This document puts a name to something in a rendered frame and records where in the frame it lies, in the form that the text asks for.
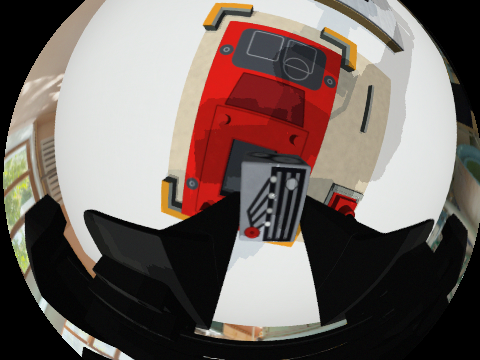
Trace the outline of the red car body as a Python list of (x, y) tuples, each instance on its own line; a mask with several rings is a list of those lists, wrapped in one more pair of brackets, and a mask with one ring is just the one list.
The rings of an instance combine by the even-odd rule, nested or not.
[(293, 153), (316, 164), (341, 55), (281, 29), (232, 21), (209, 68), (185, 171), (181, 213), (241, 191), (245, 152)]

